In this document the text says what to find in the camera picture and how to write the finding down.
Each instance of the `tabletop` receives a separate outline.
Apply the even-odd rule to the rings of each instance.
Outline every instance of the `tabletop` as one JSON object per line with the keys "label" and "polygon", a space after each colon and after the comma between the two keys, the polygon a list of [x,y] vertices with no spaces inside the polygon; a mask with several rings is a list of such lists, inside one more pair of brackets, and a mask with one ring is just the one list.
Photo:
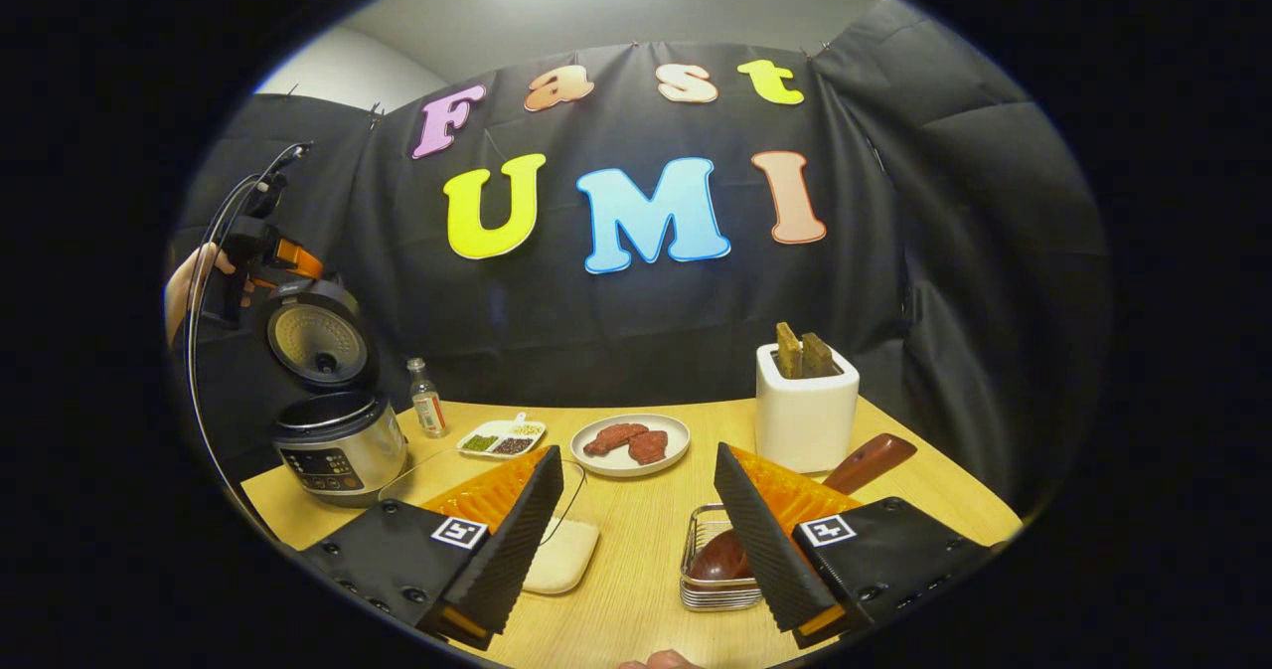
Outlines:
{"label": "tabletop", "polygon": [[[679,566],[689,515],[719,502],[712,485],[719,441],[754,452],[756,399],[645,407],[504,407],[444,402],[450,432],[429,439],[413,410],[397,416],[408,438],[408,467],[455,443],[486,421],[511,420],[527,412],[528,421],[547,425],[541,445],[561,446],[562,460],[574,459],[570,439],[591,421],[622,412],[658,412],[688,426],[688,452],[674,466],[636,478],[589,474],[588,502],[600,528],[583,580],[561,595],[522,593],[508,627],[486,651],[458,645],[478,656],[509,666],[612,668],[621,661],[644,661],[651,652],[674,647],[709,669],[781,664],[826,644],[799,650],[790,633],[781,633],[763,602],[717,613],[689,612],[679,597]],[[908,439],[918,453],[852,497],[873,502],[904,499],[971,541],[990,546],[1021,528],[1011,509],[972,474],[930,444],[859,398],[850,450],[878,434]],[[473,462],[487,460],[474,459]],[[809,474],[822,479],[826,473]],[[261,516],[279,539],[304,549],[349,523],[361,509],[343,509],[315,500],[284,467],[243,483]]]}

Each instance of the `black cable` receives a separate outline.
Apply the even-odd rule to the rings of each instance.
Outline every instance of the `black cable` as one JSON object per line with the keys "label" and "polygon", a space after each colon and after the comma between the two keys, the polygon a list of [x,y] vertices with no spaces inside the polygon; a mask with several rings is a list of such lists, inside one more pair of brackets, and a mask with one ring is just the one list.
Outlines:
{"label": "black cable", "polygon": [[[211,262],[209,262],[207,270],[204,271],[207,244],[216,243],[216,252],[221,253],[221,244],[225,242],[226,235],[229,235],[229,230],[238,220],[238,215],[243,210],[243,203],[245,203],[247,198],[251,197],[251,190],[256,188],[256,186],[258,186],[263,179],[272,179],[272,176],[277,174],[277,170],[281,169],[287,156],[293,156],[293,160],[294,158],[299,158],[300,154],[295,154],[295,151],[300,148],[304,148],[305,151],[308,151],[309,145],[310,144],[289,145],[289,148],[284,149],[279,156],[273,158],[273,162],[270,162],[270,165],[265,172],[262,172],[262,174],[243,177],[243,179],[239,181],[239,184],[235,184],[234,188],[230,190],[230,193],[225,195],[224,201],[221,201],[220,206],[218,206],[212,215],[211,224],[207,226],[206,233],[204,233],[202,242],[198,244],[195,257],[195,268],[191,271],[191,285],[186,298],[186,314],[190,317],[186,334],[186,375],[190,380],[195,424],[198,426],[200,436],[204,438],[204,448],[207,450],[207,457],[211,459],[214,468],[216,468],[216,473],[220,476],[221,483],[229,491],[230,497],[234,499],[239,510],[248,518],[248,520],[252,521],[253,528],[258,529],[258,532],[273,543],[280,543],[281,541],[276,534],[273,534],[272,529],[270,529],[267,524],[262,523],[256,516],[254,511],[249,509],[249,501],[244,501],[244,499],[239,497],[239,493],[234,492],[234,485],[230,483],[225,474],[225,469],[221,468],[221,464],[216,460],[216,453],[212,453],[212,444],[207,438],[207,427],[204,425],[204,415],[198,406],[198,374],[196,370],[195,348],[197,346],[196,342],[198,337],[198,319],[202,314],[204,298],[201,291],[206,284],[207,276],[212,271],[212,267],[216,266],[216,257],[214,257],[211,258]],[[233,215],[226,217],[226,211],[230,206],[233,206],[233,203],[235,203],[235,198],[238,206],[234,207]]]}

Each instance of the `cable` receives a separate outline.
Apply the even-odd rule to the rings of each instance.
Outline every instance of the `cable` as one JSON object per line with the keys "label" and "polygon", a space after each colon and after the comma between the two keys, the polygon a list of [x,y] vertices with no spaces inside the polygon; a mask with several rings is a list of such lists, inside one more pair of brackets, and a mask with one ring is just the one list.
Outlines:
{"label": "cable", "polygon": [[548,544],[548,541],[551,541],[552,537],[556,534],[556,532],[561,528],[561,523],[565,523],[565,519],[570,515],[570,510],[574,509],[574,501],[579,500],[579,493],[583,492],[583,486],[585,486],[588,483],[588,469],[586,468],[584,468],[581,464],[579,464],[577,462],[574,462],[574,460],[562,460],[561,466],[565,466],[566,463],[569,463],[570,466],[574,466],[575,468],[577,468],[579,473],[583,474],[583,479],[579,481],[579,487],[574,488],[574,493],[572,493],[572,496],[570,496],[570,501],[565,506],[565,510],[561,513],[561,518],[557,519],[557,524],[553,525],[552,532],[548,533],[548,537],[543,538],[539,542],[539,547],[543,547],[543,546]]}
{"label": "cable", "polygon": [[[207,438],[207,427],[204,425],[204,415],[198,404],[198,371],[196,369],[197,355],[195,352],[195,348],[196,348],[196,338],[198,337],[198,319],[200,315],[202,315],[204,298],[201,291],[204,289],[204,285],[206,284],[207,276],[211,273],[212,267],[215,266],[215,257],[214,257],[207,263],[207,270],[206,271],[204,270],[206,258],[205,252],[207,244],[216,243],[216,251],[218,253],[220,253],[221,244],[225,242],[226,235],[229,235],[229,230],[234,225],[234,221],[237,220],[239,212],[243,210],[243,203],[245,203],[247,198],[249,197],[248,195],[249,190],[254,188],[254,186],[258,184],[261,179],[267,179],[267,177],[272,177],[273,174],[276,174],[276,172],[281,169],[282,165],[286,165],[286,163],[290,163],[291,160],[296,160],[296,158],[303,156],[303,154],[308,151],[310,145],[313,145],[313,142],[289,145],[289,148],[284,149],[284,151],[279,154],[279,156],[273,158],[273,162],[270,163],[270,165],[266,168],[265,172],[262,172],[262,174],[243,177],[243,179],[240,179],[239,183],[237,183],[234,188],[230,190],[230,193],[225,195],[225,198],[223,198],[220,206],[218,206],[216,211],[212,212],[212,221],[207,226],[207,230],[205,230],[202,242],[198,244],[198,251],[195,257],[195,270],[192,271],[191,275],[192,282],[190,285],[190,291],[187,293],[186,298],[186,312],[190,315],[190,324],[186,333],[186,375],[187,379],[190,380],[190,396],[195,411],[195,424],[198,426],[200,436],[204,438],[204,448],[207,448],[207,457],[211,459],[212,466],[216,468],[216,473],[218,476],[220,476],[221,483],[224,483],[225,488],[229,491],[230,497],[234,499],[234,501],[238,504],[239,510],[248,518],[248,520],[252,521],[252,525],[256,529],[258,529],[268,541],[273,543],[281,543],[277,534],[275,534],[273,530],[267,527],[267,524],[262,523],[256,516],[256,514],[253,514],[252,510],[248,509],[247,504],[243,502],[243,499],[239,497],[239,493],[234,492],[234,486],[230,483],[229,477],[226,477],[225,469],[221,468],[220,462],[216,460],[216,453],[212,453],[212,444],[211,440]],[[229,210],[229,207],[234,206],[235,197],[238,203],[234,207],[234,212],[233,215],[229,215],[226,217],[226,211]]]}

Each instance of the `spatula handle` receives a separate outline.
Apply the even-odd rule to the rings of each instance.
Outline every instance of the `spatula handle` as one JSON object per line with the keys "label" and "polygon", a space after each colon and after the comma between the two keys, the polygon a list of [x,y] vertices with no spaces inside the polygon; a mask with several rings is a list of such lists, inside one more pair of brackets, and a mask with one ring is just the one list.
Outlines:
{"label": "spatula handle", "polygon": [[855,493],[870,481],[901,466],[918,449],[892,434],[878,434],[831,471],[822,485],[842,493]]}

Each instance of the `rice cooker control panel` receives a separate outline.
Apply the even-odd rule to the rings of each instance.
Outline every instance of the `rice cooker control panel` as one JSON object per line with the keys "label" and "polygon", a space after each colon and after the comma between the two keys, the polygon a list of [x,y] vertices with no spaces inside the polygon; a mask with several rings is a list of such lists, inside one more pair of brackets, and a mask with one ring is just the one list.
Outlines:
{"label": "rice cooker control panel", "polygon": [[363,490],[363,479],[349,464],[340,448],[323,450],[280,450],[282,462],[296,474],[300,485],[317,491]]}

